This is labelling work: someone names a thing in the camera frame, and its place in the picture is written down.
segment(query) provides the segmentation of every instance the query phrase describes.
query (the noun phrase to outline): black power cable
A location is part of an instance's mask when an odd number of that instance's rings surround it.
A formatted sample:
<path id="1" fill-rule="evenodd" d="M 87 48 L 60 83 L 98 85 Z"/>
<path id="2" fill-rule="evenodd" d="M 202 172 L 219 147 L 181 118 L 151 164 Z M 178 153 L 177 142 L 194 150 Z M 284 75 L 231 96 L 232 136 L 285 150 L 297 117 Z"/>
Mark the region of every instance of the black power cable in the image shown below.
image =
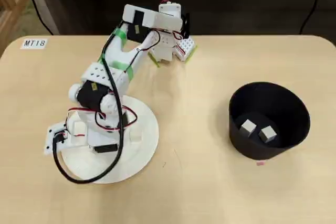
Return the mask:
<path id="1" fill-rule="evenodd" d="M 303 29 L 305 28 L 305 26 L 306 26 L 308 20 L 310 19 L 311 15 L 313 15 L 313 13 L 315 12 L 315 10 L 316 10 L 316 6 L 317 6 L 317 2 L 318 2 L 318 0 L 314 0 L 314 4 L 313 4 L 313 6 L 312 6 L 312 8 L 311 8 L 311 10 L 310 10 L 310 12 L 309 12 L 307 18 L 303 21 L 303 23 L 302 23 L 302 25 L 301 25 L 299 34 L 302 34 L 302 33 L 303 33 Z"/>
<path id="2" fill-rule="evenodd" d="M 35 0 L 31 0 L 33 5 L 34 5 L 34 8 L 35 8 L 35 11 L 36 11 L 36 14 L 37 14 L 37 17 L 39 18 L 40 22 L 42 23 L 42 25 L 47 29 L 47 31 L 51 34 L 51 35 L 54 35 L 53 32 L 49 29 L 49 27 L 47 27 L 47 25 L 43 22 L 42 18 L 41 18 L 41 15 L 37 9 L 37 5 L 36 5 L 36 2 Z"/>
<path id="3" fill-rule="evenodd" d="M 53 154 L 53 157 L 54 157 L 54 161 L 55 161 L 55 164 L 58 168 L 58 170 L 62 173 L 62 175 L 67 179 L 69 180 L 70 182 L 73 182 L 75 184 L 88 184 L 88 183 L 93 183 L 103 177 L 105 177 L 105 175 L 107 175 L 115 166 L 116 164 L 118 163 L 119 159 L 120 159 L 120 156 L 121 156 L 121 153 L 122 153 L 122 149 L 123 149 L 123 146 L 124 146 L 124 125 L 123 125 L 123 120 L 122 120 L 122 105 L 121 105 L 121 100 L 120 100 L 120 97 L 119 97 L 119 93 L 118 93 L 118 89 L 117 89 L 117 86 L 114 82 L 114 79 L 113 79 L 113 76 L 111 74 L 111 71 L 109 69 L 109 66 L 105 60 L 105 53 L 106 53 L 106 50 L 107 50 L 107 47 L 110 45 L 112 39 L 114 38 L 114 34 L 112 34 L 108 41 L 105 43 L 103 49 L 102 49 L 102 57 L 101 57 L 101 61 L 104 65 L 104 68 L 105 68 L 105 71 L 109 77 L 109 80 L 110 80 L 110 83 L 111 83 L 111 87 L 112 87 L 112 91 L 113 91 L 113 94 L 115 96 L 115 101 L 117 102 L 117 109 L 118 109 L 118 116 L 119 116 L 119 148 L 117 150 L 117 155 L 115 157 L 115 159 L 113 160 L 112 164 L 109 165 L 109 167 L 106 168 L 106 170 L 104 170 L 101 174 L 97 175 L 96 177 L 93 177 L 93 178 L 90 178 L 90 179 L 75 179 L 75 178 L 72 178 L 64 169 L 63 167 L 61 166 L 59 160 L 58 160 L 58 156 L 57 156 L 57 139 L 54 138 L 53 139 L 53 149 L 52 149 L 52 154 Z"/>

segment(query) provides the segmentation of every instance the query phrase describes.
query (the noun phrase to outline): green tape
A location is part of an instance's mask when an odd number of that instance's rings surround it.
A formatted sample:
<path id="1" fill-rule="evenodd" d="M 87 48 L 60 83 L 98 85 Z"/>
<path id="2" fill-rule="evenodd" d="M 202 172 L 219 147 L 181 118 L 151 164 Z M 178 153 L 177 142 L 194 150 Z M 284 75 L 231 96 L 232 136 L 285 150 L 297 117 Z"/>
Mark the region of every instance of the green tape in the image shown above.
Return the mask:
<path id="1" fill-rule="evenodd" d="M 194 54 L 194 52 L 195 52 L 196 49 L 197 49 L 197 46 L 191 51 L 190 55 L 189 55 L 188 58 L 185 60 L 185 63 L 187 63 L 187 62 L 190 60 L 191 56 Z"/>
<path id="2" fill-rule="evenodd" d="M 105 54 L 101 54 L 101 55 L 99 56 L 99 59 L 98 59 L 97 62 L 102 64 L 103 62 L 102 62 L 101 59 L 102 59 L 103 57 L 105 58 Z"/>
<path id="3" fill-rule="evenodd" d="M 150 52 L 148 53 L 148 56 L 154 62 L 154 64 L 159 68 L 160 67 L 159 63 L 156 61 L 156 59 Z"/>
<path id="4" fill-rule="evenodd" d="M 127 42 L 127 35 L 124 31 L 122 31 L 121 29 L 119 28 L 116 28 L 114 31 L 113 31 L 113 34 L 118 36 L 119 38 L 121 38 L 121 42 L 122 42 L 122 46 L 125 46 L 126 42 Z"/>
<path id="5" fill-rule="evenodd" d="M 123 62 L 120 62 L 120 61 L 117 61 L 117 60 L 112 62 L 112 65 L 111 65 L 111 67 L 122 70 L 122 71 L 125 71 L 128 68 L 128 66 L 129 66 L 129 64 L 126 64 L 126 63 L 123 63 Z M 134 74 L 133 73 L 133 68 L 132 68 L 132 66 L 130 66 L 127 69 L 127 75 L 128 75 L 129 81 L 131 81 L 133 79 L 133 74 Z"/>

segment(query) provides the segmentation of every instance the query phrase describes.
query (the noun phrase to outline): red wire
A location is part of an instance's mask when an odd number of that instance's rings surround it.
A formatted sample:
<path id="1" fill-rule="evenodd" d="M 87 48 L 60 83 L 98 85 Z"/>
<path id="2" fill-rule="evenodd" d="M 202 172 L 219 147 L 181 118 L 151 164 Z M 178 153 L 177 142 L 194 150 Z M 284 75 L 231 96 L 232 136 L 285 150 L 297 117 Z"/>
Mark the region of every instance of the red wire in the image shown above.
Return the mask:
<path id="1" fill-rule="evenodd" d="M 143 49 L 141 49 L 140 51 L 147 51 L 147 50 L 151 49 L 152 47 L 155 47 L 155 46 L 160 42 L 160 40 L 161 40 L 161 35 L 160 35 L 159 31 L 158 31 L 157 29 L 152 29 L 152 30 L 155 31 L 155 32 L 157 33 L 157 35 L 159 36 L 158 41 L 155 42 L 155 43 L 154 43 L 153 45 L 151 45 L 150 47 L 143 48 Z"/>
<path id="2" fill-rule="evenodd" d="M 126 125 L 124 126 L 124 128 L 126 128 L 126 127 L 132 125 L 133 123 L 135 123 L 135 122 L 138 120 L 138 115 L 137 115 L 131 108 L 129 108 L 129 107 L 125 106 L 125 105 L 123 105 L 122 107 L 123 107 L 124 109 L 130 111 L 130 112 L 135 116 L 135 119 L 134 119 L 132 122 L 130 122 L 130 123 L 128 123 L 128 124 L 126 124 Z M 97 126 L 99 126 L 100 128 L 102 128 L 102 129 L 104 129 L 104 130 L 107 130 L 107 131 L 118 131 L 118 130 L 120 129 L 119 127 L 114 127 L 114 128 L 112 128 L 112 127 L 104 127 L 104 126 L 100 125 L 100 124 L 97 122 L 97 120 L 96 120 L 96 124 L 97 124 Z"/>
<path id="3" fill-rule="evenodd" d="M 180 34 L 178 31 L 173 31 L 173 35 L 174 35 L 174 38 L 177 39 L 177 40 L 181 40 L 181 39 L 183 39 L 182 34 Z"/>
<path id="4" fill-rule="evenodd" d="M 178 48 L 176 45 L 175 45 L 175 47 L 178 49 L 178 51 L 180 51 L 180 53 L 182 53 L 181 50 L 180 50 L 180 48 Z"/>
<path id="5" fill-rule="evenodd" d="M 77 134 L 77 135 L 73 135 L 73 136 L 85 136 L 85 134 Z"/>
<path id="6" fill-rule="evenodd" d="M 82 108 L 82 107 L 72 107 L 72 108 L 69 108 L 68 109 L 68 113 L 70 112 L 70 111 L 87 111 L 87 112 L 97 112 L 97 111 L 95 111 L 95 110 L 92 110 L 92 109 L 88 109 L 88 108 Z M 106 114 L 105 113 L 102 113 L 102 112 L 99 112 L 104 118 L 106 118 Z"/>
<path id="7" fill-rule="evenodd" d="M 181 52 L 183 55 L 185 55 L 185 51 L 184 51 L 178 44 L 176 44 L 176 46 L 177 46 L 177 48 L 180 50 L 180 52 Z"/>

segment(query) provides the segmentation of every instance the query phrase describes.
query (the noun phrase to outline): wire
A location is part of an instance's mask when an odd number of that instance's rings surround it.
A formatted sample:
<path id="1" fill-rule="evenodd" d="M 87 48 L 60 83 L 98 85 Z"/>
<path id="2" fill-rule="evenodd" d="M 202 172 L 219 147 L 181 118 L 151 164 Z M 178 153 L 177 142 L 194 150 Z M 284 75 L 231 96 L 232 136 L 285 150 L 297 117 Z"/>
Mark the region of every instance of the wire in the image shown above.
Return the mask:
<path id="1" fill-rule="evenodd" d="M 67 113 L 67 117 L 65 118 L 65 123 L 64 123 L 64 126 L 65 126 L 65 129 L 66 131 L 71 135 L 71 136 L 76 136 L 76 135 L 73 135 L 70 131 L 69 131 L 69 127 L 68 127 L 68 119 L 69 119 L 69 112 L 71 111 L 87 111 L 87 112 L 96 112 L 94 110 L 91 110 L 91 109 L 88 109 L 88 108 L 82 108 L 82 107 L 73 107 L 73 108 L 69 108 L 68 109 L 68 113 Z M 106 118 L 106 115 L 102 112 L 99 112 L 102 117 Z"/>
<path id="2" fill-rule="evenodd" d="M 47 25 L 43 22 L 42 18 L 41 18 L 41 15 L 37 9 L 37 5 L 36 5 L 36 2 L 35 0 L 31 0 L 33 5 L 34 5 L 34 8 L 35 8 L 35 11 L 36 11 L 36 14 L 37 14 L 37 17 L 38 19 L 40 20 L 40 22 L 42 23 L 42 25 L 47 29 L 47 31 L 51 34 L 51 35 L 54 35 L 53 32 L 49 29 L 49 27 L 47 27 Z"/>
<path id="3" fill-rule="evenodd" d="M 120 128 L 119 128 L 119 148 L 117 150 L 117 155 L 115 157 L 115 159 L 113 160 L 113 162 L 109 165 L 109 167 L 107 167 L 101 174 L 93 177 L 93 178 L 90 178 L 90 179 L 75 179 L 75 178 L 72 178 L 64 169 L 63 167 L 61 166 L 59 160 L 58 160 L 58 156 L 57 156 L 57 140 L 55 140 L 55 138 L 53 139 L 53 149 L 52 149 L 52 154 L 53 154 L 53 157 L 54 157 L 54 161 L 55 161 L 55 164 L 58 168 L 58 170 L 62 173 L 62 175 L 67 179 L 69 180 L 70 182 L 73 182 L 75 184 L 88 184 L 88 183 L 92 183 L 92 182 L 95 182 L 103 177 L 105 177 L 106 174 L 108 174 L 115 166 L 116 164 L 118 163 L 120 157 L 121 157 L 121 153 L 122 153 L 122 149 L 123 149 L 123 146 L 124 146 L 124 125 L 123 125 L 123 121 L 122 121 L 122 105 L 121 105 L 121 100 L 120 100 L 120 97 L 119 97 L 119 93 L 118 93 L 118 89 L 117 89 L 117 86 L 114 82 L 114 79 L 113 79 L 113 76 L 111 74 L 111 71 L 109 69 L 109 66 L 107 65 L 107 62 L 105 60 L 105 53 L 106 53 L 106 49 L 108 47 L 108 45 L 111 43 L 112 39 L 114 38 L 114 34 L 112 34 L 108 41 L 105 43 L 103 49 L 102 49 L 102 52 L 101 52 L 101 61 L 104 65 L 104 68 L 105 68 L 105 71 L 109 77 L 109 80 L 110 80 L 110 83 L 111 83 L 111 87 L 112 87 L 112 90 L 114 91 L 114 96 L 115 96 L 115 101 L 117 103 L 117 109 L 118 109 L 118 116 L 119 116 L 119 125 L 120 125 Z"/>
<path id="4" fill-rule="evenodd" d="M 73 135 L 73 136 L 75 136 L 75 137 L 77 137 L 77 136 L 85 136 L 85 134 L 77 134 L 77 135 Z"/>
<path id="5" fill-rule="evenodd" d="M 130 64 L 127 66 L 127 68 L 124 70 L 124 73 L 126 73 L 127 70 L 132 66 L 133 62 L 135 61 L 136 57 L 138 56 L 138 54 L 139 54 L 141 51 L 147 51 L 147 50 L 149 50 L 149 49 L 155 47 L 155 46 L 160 42 L 160 40 L 161 40 L 161 35 L 160 35 L 159 31 L 156 30 L 156 29 L 153 29 L 152 31 L 157 32 L 157 34 L 158 34 L 158 36 L 159 36 L 158 41 L 157 41 L 156 43 L 154 43 L 153 45 L 151 45 L 150 47 L 148 47 L 148 48 L 140 49 L 140 50 L 135 54 L 135 56 L 133 57 L 133 59 L 131 60 Z"/>
<path id="6" fill-rule="evenodd" d="M 317 2 L 318 2 L 318 0 L 314 0 L 314 4 L 313 4 L 313 6 L 312 6 L 312 8 L 311 8 L 311 10 L 310 10 L 310 12 L 309 12 L 307 18 L 303 21 L 303 23 L 302 23 L 302 25 L 301 25 L 299 34 L 302 34 L 302 33 L 303 33 L 303 29 L 305 28 L 305 26 L 306 26 L 308 20 L 310 19 L 311 15 L 313 15 L 313 13 L 315 12 L 315 10 L 316 10 L 316 6 L 317 6 Z"/>
<path id="7" fill-rule="evenodd" d="M 185 51 L 180 47 L 178 44 L 176 44 L 176 48 L 183 54 L 185 55 Z"/>
<path id="8" fill-rule="evenodd" d="M 161 0 L 160 4 L 170 2 L 170 0 Z"/>
<path id="9" fill-rule="evenodd" d="M 180 34 L 178 31 L 173 31 L 173 35 L 174 35 L 174 38 L 175 38 L 176 40 L 182 40 L 182 39 L 183 39 L 182 34 Z"/>
<path id="10" fill-rule="evenodd" d="M 126 124 L 124 126 L 124 128 L 127 128 L 128 126 L 131 126 L 133 123 L 135 123 L 138 120 L 138 115 L 131 108 L 129 108 L 129 107 L 125 106 L 125 105 L 123 105 L 122 107 L 124 109 L 130 111 L 134 115 L 134 117 L 135 117 L 135 119 L 132 122 L 129 122 L 128 124 Z M 94 120 L 95 120 L 97 126 L 99 126 L 100 128 L 102 128 L 104 130 L 107 130 L 109 132 L 120 130 L 119 127 L 112 128 L 112 127 L 102 126 L 101 124 L 99 124 L 98 121 L 97 121 L 97 112 L 95 113 Z"/>

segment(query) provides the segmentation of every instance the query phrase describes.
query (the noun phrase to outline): small red sticker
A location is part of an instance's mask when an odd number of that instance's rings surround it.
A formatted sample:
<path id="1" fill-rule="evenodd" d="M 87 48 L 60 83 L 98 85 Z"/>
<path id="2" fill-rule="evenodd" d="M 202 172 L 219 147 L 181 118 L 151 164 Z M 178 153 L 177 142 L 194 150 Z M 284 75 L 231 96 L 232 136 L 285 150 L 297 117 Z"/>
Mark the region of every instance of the small red sticker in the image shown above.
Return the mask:
<path id="1" fill-rule="evenodd" d="M 257 166 L 264 165 L 265 161 L 257 161 Z"/>

